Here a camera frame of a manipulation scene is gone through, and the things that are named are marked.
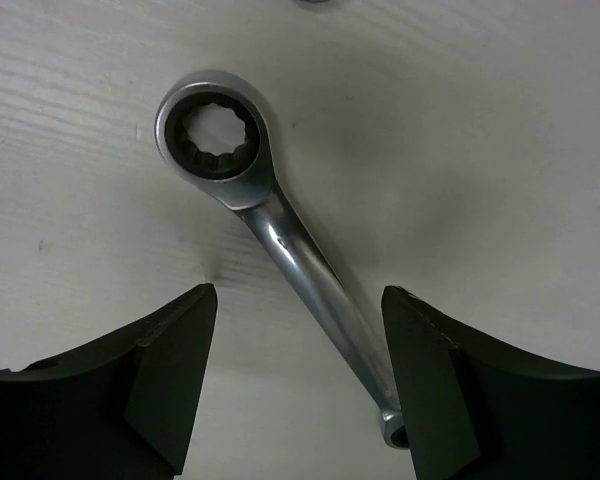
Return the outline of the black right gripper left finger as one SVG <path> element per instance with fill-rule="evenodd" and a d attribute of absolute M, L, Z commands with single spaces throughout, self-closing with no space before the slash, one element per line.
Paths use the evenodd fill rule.
<path fill-rule="evenodd" d="M 172 479 L 216 320 L 209 283 L 20 371 L 0 370 L 0 479 Z"/>

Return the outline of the large silver ratchet wrench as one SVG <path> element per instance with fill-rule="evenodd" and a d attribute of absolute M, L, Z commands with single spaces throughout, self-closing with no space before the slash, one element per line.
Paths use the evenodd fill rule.
<path fill-rule="evenodd" d="M 186 119 L 210 105 L 231 111 L 243 127 L 232 151 L 214 154 L 189 137 Z M 379 410 L 384 442 L 409 442 L 393 376 L 382 354 L 356 326 L 364 321 L 353 296 L 287 199 L 274 170 L 274 115 L 264 97 L 239 76 L 202 70 L 179 79 L 158 107 L 154 138 L 179 176 L 240 218 L 302 300 Z"/>

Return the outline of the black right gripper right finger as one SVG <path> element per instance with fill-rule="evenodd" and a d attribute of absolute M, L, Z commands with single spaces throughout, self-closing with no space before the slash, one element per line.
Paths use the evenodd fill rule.
<path fill-rule="evenodd" d="M 388 286 L 386 340 L 420 479 L 600 479 L 600 371 L 514 347 Z"/>

